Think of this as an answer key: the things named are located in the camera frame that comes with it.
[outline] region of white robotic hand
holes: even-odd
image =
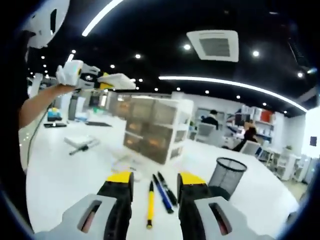
[[[79,88],[83,66],[84,62],[81,60],[67,61],[64,67],[59,65],[55,74],[57,81],[62,85]]]
[[[74,86],[76,89],[119,89],[135,90],[136,85],[124,74],[104,74],[98,77],[101,70],[96,66],[89,66],[81,60],[71,60],[58,66],[56,79],[62,85]]]

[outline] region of blue pen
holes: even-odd
[[[172,214],[174,211],[172,210],[171,208],[171,204],[169,202],[169,199],[167,198],[165,192],[163,191],[162,187],[160,186],[160,183],[156,177],[156,175],[152,174],[152,177],[153,177],[153,181],[156,185],[156,188],[158,189],[160,195],[161,195],[161,198],[162,198],[162,202],[165,206],[165,209],[166,211],[168,212],[168,214]]]

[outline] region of pen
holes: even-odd
[[[146,228],[152,229],[152,218],[154,217],[154,203],[155,203],[155,194],[154,194],[154,183],[150,182],[149,188],[149,203],[148,203],[148,217]]]
[[[161,185],[162,185],[163,189],[165,190],[166,194],[168,195],[172,205],[176,207],[177,206],[177,199],[176,199],[174,193],[169,189],[165,178],[162,176],[162,174],[160,172],[158,172],[158,177],[159,177]]]
[[[72,156],[72,155],[75,155],[77,152],[87,151],[88,149],[98,145],[99,143],[100,143],[99,141],[92,140],[89,143],[87,143],[85,145],[82,145],[81,147],[77,148],[76,150],[73,150],[73,151],[69,152],[69,155]]]
[[[172,210],[171,204],[170,204],[166,194],[162,190],[162,187],[160,186],[160,183],[159,183],[156,175],[152,174],[152,177],[153,177],[153,181],[154,181],[154,183],[156,185],[156,188],[158,189],[158,191],[159,191],[159,193],[161,195],[162,202],[163,202],[163,204],[165,206],[166,211],[168,212],[168,214],[172,214],[174,211]]]

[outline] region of black mesh pen holder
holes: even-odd
[[[247,166],[226,157],[219,157],[216,163],[208,187],[213,197],[223,197],[228,201],[247,170]]]

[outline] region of black ceiling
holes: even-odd
[[[64,64],[71,50],[76,50],[74,59],[104,72],[143,79],[136,82],[139,92],[154,92],[157,87],[159,93],[171,93],[180,87],[188,94],[232,101],[237,101],[236,96],[240,95],[242,103],[262,107],[266,102],[266,108],[287,110],[288,116],[303,113],[277,98],[245,88],[158,79],[159,76],[217,78],[267,89],[293,100],[298,98],[316,85],[317,76],[307,74],[307,70],[314,67],[317,59],[309,60],[310,46],[305,47],[305,42],[311,41],[308,31],[303,37],[298,34],[298,25],[290,14],[297,21],[299,16],[285,8],[283,1],[275,6],[273,1],[264,0],[124,0],[83,37],[83,30],[108,2],[111,1],[71,0],[65,22],[55,38],[47,48],[32,53],[30,71],[43,73],[47,69],[54,76],[57,66]],[[183,45],[189,43],[187,32],[214,29],[238,32],[239,62],[200,60],[193,49],[184,50]],[[300,55],[296,52],[294,56],[289,42]],[[252,56],[253,50],[260,52],[259,58]],[[136,59],[135,54],[141,54],[141,58]],[[299,78],[298,72],[303,72],[304,77]],[[315,102],[310,99],[305,107],[313,108]]]

